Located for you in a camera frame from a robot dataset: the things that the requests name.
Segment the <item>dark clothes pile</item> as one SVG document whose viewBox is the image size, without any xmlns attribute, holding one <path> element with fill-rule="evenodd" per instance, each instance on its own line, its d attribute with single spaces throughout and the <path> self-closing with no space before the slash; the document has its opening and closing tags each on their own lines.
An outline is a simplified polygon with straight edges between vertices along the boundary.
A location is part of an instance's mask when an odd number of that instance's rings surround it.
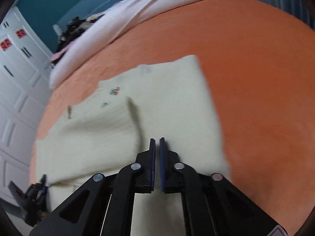
<svg viewBox="0 0 315 236">
<path fill-rule="evenodd" d="M 54 68 L 55 65 L 61 60 L 65 53 L 75 43 L 75 41 L 103 15 L 105 15 L 105 12 L 93 14 L 86 19 L 80 19 L 79 17 L 76 17 L 66 25 L 66 30 L 63 30 L 61 35 L 58 37 L 56 53 L 53 54 L 50 59 L 52 68 Z"/>
</svg>

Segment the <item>orange velvet bed cover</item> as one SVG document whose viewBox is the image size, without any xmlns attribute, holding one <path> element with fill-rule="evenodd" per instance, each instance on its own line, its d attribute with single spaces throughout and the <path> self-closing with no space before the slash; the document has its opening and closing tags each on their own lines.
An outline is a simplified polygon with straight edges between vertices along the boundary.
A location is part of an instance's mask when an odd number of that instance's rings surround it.
<svg viewBox="0 0 315 236">
<path fill-rule="evenodd" d="M 314 31 L 255 0 L 204 0 L 139 24 L 52 94 L 37 138 L 70 104 L 140 64 L 195 54 L 233 183 L 294 235 L 314 208 Z"/>
</svg>

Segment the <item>cream knitted sweater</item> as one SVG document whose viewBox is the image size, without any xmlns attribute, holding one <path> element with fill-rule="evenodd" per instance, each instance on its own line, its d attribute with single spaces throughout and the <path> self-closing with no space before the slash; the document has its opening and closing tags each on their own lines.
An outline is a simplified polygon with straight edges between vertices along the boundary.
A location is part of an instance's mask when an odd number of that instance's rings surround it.
<svg viewBox="0 0 315 236">
<path fill-rule="evenodd" d="M 197 172 L 230 176 L 214 102 L 194 55 L 101 81 L 64 111 L 36 142 L 36 174 L 47 176 L 51 208 L 95 173 L 116 174 L 162 137 Z"/>
</svg>

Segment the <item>white pink duvet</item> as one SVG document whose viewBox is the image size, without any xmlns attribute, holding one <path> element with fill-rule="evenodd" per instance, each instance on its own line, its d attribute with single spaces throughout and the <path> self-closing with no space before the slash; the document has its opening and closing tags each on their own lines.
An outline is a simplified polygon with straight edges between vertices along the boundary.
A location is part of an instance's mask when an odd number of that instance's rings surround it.
<svg viewBox="0 0 315 236">
<path fill-rule="evenodd" d="M 136 25 L 159 14 L 202 0 L 123 0 L 104 15 L 67 49 L 51 71 L 49 88 L 56 89 L 86 60 Z"/>
</svg>

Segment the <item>white panelled wardrobe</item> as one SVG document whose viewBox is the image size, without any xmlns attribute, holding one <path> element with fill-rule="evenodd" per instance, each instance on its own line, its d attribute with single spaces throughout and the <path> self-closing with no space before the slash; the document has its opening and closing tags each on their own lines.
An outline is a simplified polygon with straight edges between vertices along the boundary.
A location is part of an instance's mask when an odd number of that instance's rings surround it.
<svg viewBox="0 0 315 236">
<path fill-rule="evenodd" d="M 1 199 L 16 205 L 8 189 L 29 186 L 36 131 L 47 102 L 52 52 L 17 7 L 1 23 Z"/>
</svg>

